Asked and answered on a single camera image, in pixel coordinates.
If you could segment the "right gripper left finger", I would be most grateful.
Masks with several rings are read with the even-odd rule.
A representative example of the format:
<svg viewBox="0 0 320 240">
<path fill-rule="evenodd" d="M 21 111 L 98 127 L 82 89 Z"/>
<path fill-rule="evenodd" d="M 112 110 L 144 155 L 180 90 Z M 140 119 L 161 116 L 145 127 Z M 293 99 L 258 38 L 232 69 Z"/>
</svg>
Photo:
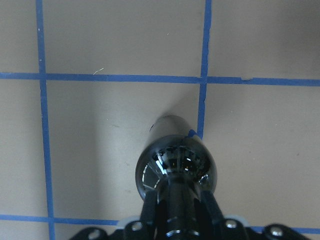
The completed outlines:
<svg viewBox="0 0 320 240">
<path fill-rule="evenodd" d="M 157 220 L 158 193 L 156 191 L 148 191 L 145 194 L 140 221 L 147 226 L 154 228 Z"/>
</svg>

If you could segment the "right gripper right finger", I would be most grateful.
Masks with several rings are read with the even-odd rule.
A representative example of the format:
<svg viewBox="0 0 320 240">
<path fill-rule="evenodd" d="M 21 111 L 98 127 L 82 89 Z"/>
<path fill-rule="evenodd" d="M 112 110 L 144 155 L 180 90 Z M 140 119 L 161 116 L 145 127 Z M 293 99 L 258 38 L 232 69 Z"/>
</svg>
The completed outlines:
<svg viewBox="0 0 320 240">
<path fill-rule="evenodd" d="M 224 215 L 211 191 L 203 190 L 200 193 L 200 202 L 213 225 L 224 221 Z"/>
</svg>

